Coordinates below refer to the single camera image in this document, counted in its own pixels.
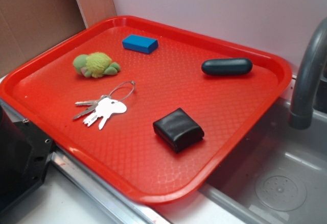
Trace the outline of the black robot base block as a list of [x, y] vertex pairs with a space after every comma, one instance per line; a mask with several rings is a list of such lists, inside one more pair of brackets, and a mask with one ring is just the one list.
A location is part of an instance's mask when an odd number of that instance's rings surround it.
[[37, 125], [13, 122], [1, 108], [1, 214], [44, 183], [54, 147]]

